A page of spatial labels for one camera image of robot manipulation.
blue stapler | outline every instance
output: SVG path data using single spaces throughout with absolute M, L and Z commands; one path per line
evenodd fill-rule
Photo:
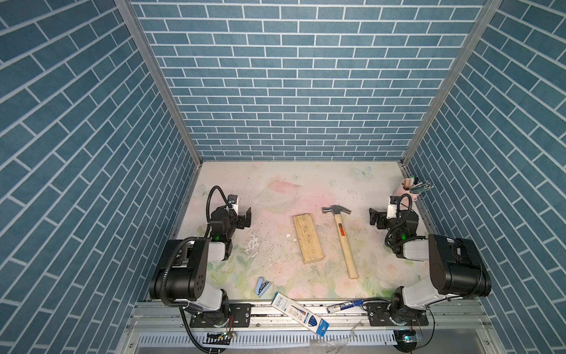
M 258 284 L 255 286 L 255 294 L 261 297 L 267 289 L 271 286 L 271 283 L 263 279 L 263 277 L 259 277 Z

pencil box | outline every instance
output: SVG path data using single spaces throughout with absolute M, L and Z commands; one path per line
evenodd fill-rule
M 291 317 L 295 321 L 320 336 L 324 336 L 328 329 L 328 322 L 297 304 L 290 298 L 276 293 L 271 306 Z

wooden board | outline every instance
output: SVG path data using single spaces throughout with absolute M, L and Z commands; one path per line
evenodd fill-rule
M 303 253 L 303 263 L 322 261 L 324 255 L 320 248 L 318 235 L 316 234 L 315 224 L 312 222 L 310 214 L 297 215 L 293 217 L 301 252 Z
M 373 177 L 361 176 L 364 170 Z M 387 230 L 369 223 L 367 210 L 385 210 L 385 201 L 402 179 L 395 161 L 208 161 L 200 169 L 176 237 L 204 236 L 208 192 L 219 185 L 226 195 L 239 196 L 241 215 L 249 207 L 252 211 L 251 228 L 234 232 L 230 258 L 208 264 L 207 282 L 226 290 L 229 298 L 257 300 L 259 276 L 272 283 L 261 298 L 273 298 L 278 291 L 290 298 L 387 297 L 430 273 L 426 262 L 410 264 L 395 257 L 383 243 Z M 355 280 L 345 271 L 334 218 L 320 212 L 333 204 L 352 210 L 342 217 L 359 275 Z M 224 201 L 214 193 L 211 210 L 220 205 Z M 414 204 L 413 209 L 419 212 Z M 308 212 L 324 259 L 306 265 L 293 217 Z M 419 222 L 417 233 L 427 234 L 425 223 Z

hammer head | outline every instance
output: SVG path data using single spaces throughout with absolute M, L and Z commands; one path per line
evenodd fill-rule
M 332 211 L 334 214 L 340 214 L 341 212 L 345 212 L 346 214 L 351 214 L 351 210 L 348 210 L 345 207 L 339 205 L 332 205 L 328 208 L 322 208 L 323 213 L 327 213 L 329 211 Z

aluminum frame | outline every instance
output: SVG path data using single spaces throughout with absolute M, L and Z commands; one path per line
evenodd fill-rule
M 124 19 L 124 23 L 130 31 L 130 34 L 134 39 L 136 46 L 138 46 L 141 57 L 145 65 L 147 66 L 147 69 L 149 70 L 149 73 L 151 74 L 155 85 L 157 86 L 157 90 L 163 98 L 163 102 L 165 102 L 165 105 L 169 110 L 169 114 L 171 114 L 173 122 L 175 122 L 175 125 L 177 126 L 177 129 L 179 130 L 179 133 L 181 134 L 181 137 L 183 138 L 183 141 L 187 146 L 188 152 L 195 160 L 196 166 L 200 167 L 203 163 L 203 159 L 200 157 L 199 151 L 196 149 L 196 145 L 192 141 L 191 135 L 187 129 L 187 125 L 185 124 L 185 121 L 183 119 L 183 115 L 181 115 L 181 111 L 179 110 L 179 107 L 175 102 L 175 98 L 173 98 L 173 94 L 171 93 L 169 85 L 167 84 L 167 81 L 163 76 L 163 72 L 161 71 L 161 68 L 157 63 L 157 59 L 155 55 L 153 55 L 149 41 L 145 36 L 145 33 L 142 29 L 142 24 L 140 23 L 140 20 L 135 13 L 131 1 L 115 0 L 114 2 L 118 7 L 120 15 Z
M 456 80 L 460 76 L 460 73 L 464 69 L 475 47 L 478 45 L 479 40 L 482 38 L 483 33 L 486 31 L 487 26 L 491 22 L 491 19 L 494 17 L 495 12 L 501 5 L 501 2 L 502 0 L 486 0 L 486 3 L 479 11 L 474 25 L 470 30 L 470 33 L 466 36 L 466 39 L 462 43 L 462 47 L 460 48 L 458 55 L 456 56 L 454 62 L 452 63 L 452 66 L 448 70 L 446 78 L 444 78 L 444 80 L 440 84 L 436 96 L 430 102 L 428 110 L 424 114 L 421 124 L 415 131 L 415 135 L 413 135 L 413 138 L 409 142 L 409 146 L 407 146 L 407 149 L 401 157 L 401 162 L 403 164 L 408 164 L 409 161 L 413 158 L 415 151 L 417 151 L 419 144 L 425 137 L 428 128 L 432 125 L 434 119 L 436 119 L 438 111 L 446 101 L 446 97 L 448 97 L 450 90 L 456 83 Z
M 343 302 L 344 299 L 297 300 L 315 314 L 321 315 L 332 330 L 350 331 L 358 322 L 358 334 L 375 330 L 409 329 L 410 326 L 371 327 L 367 312 L 360 307 L 353 307 L 337 313 L 328 314 L 326 306 Z M 238 328 L 237 332 L 261 331 L 265 334 L 281 334 L 288 331 L 304 331 L 306 328 L 292 318 L 283 315 L 271 307 L 271 300 L 234 300 L 252 305 L 250 327 Z M 482 341 L 486 354 L 504 353 L 495 335 L 494 328 L 478 299 L 446 301 L 431 307 L 435 318 L 436 329 L 475 329 Z M 423 329 L 432 329 L 432 317 L 428 315 L 429 325 Z M 191 329 L 194 333 L 210 331 L 210 329 Z M 142 333 L 147 332 L 185 332 L 179 310 L 164 306 L 161 301 L 137 302 L 124 336 L 116 353 L 133 354 L 138 346 Z

